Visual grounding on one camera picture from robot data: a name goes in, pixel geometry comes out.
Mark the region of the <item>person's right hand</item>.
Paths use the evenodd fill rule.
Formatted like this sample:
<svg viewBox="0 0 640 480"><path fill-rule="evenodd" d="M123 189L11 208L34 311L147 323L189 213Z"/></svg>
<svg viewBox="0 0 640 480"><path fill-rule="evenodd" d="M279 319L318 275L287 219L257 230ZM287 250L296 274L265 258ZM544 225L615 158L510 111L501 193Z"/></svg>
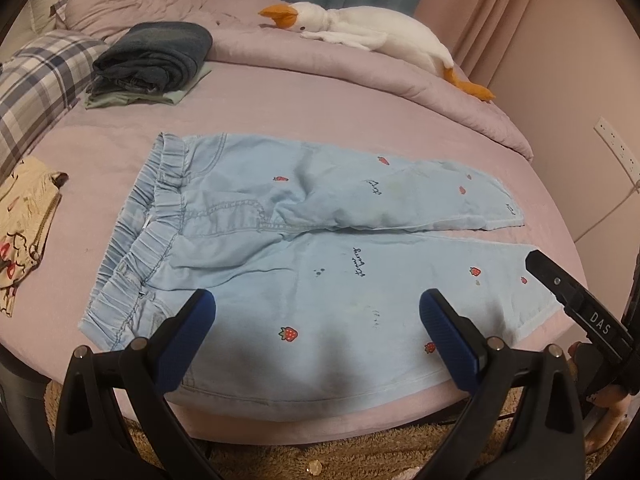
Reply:
<svg viewBox="0 0 640 480"><path fill-rule="evenodd" d="M618 385L608 385L593 393L589 402L596 408L602 408L604 414L585 436L587 455L599 451L612 439L617 427L626 419L631 396Z"/></svg>

